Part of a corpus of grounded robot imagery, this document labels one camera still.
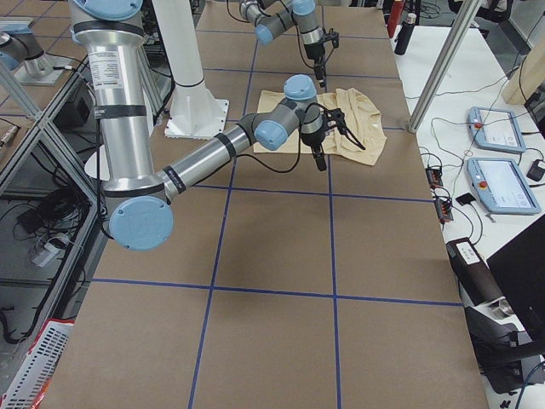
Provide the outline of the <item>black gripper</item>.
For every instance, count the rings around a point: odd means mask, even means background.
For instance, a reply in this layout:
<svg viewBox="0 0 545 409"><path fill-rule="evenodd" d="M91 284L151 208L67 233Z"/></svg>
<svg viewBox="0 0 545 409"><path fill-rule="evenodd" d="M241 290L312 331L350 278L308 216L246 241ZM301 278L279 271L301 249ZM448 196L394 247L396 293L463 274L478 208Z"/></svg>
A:
<svg viewBox="0 0 545 409"><path fill-rule="evenodd" d="M327 85L327 72L325 68L326 58L324 41L319 40L316 43L304 43L304 49L307 58L314 64L314 74L320 87L325 88Z"/></svg>
<svg viewBox="0 0 545 409"><path fill-rule="evenodd" d="M326 161L322 143L325 139L324 130L314 132L301 132L301 141L304 145L311 148L313 159L315 160L319 171L326 170Z"/></svg>

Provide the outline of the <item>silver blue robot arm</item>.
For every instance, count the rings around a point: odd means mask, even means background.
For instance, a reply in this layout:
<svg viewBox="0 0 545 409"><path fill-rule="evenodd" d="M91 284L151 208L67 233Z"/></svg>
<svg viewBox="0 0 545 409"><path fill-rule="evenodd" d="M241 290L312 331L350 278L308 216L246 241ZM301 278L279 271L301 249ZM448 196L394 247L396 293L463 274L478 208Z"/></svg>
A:
<svg viewBox="0 0 545 409"><path fill-rule="evenodd" d="M308 59L313 62L312 69L318 84L324 88L327 84L325 44L332 42L338 47L338 33L327 32L318 22L314 1L280 1L282 8L275 14L267 9L275 1L240 1L238 10L242 20L253 25L255 35L261 45L268 45L274 39L295 27Z"/></svg>
<svg viewBox="0 0 545 409"><path fill-rule="evenodd" d="M170 201L209 177L255 143L281 147L293 132L311 148L320 170L326 167L322 143L326 119L316 88L324 74L295 75L284 84L284 98L270 112L244 116L233 128L225 120L229 103L207 89L190 5L153 4L175 82L166 135L203 138L205 144L156 170L139 57L144 42L139 1L73 1L74 39L88 52L109 177L102 190L109 207L108 228L124 248L146 251L171 235Z"/></svg>

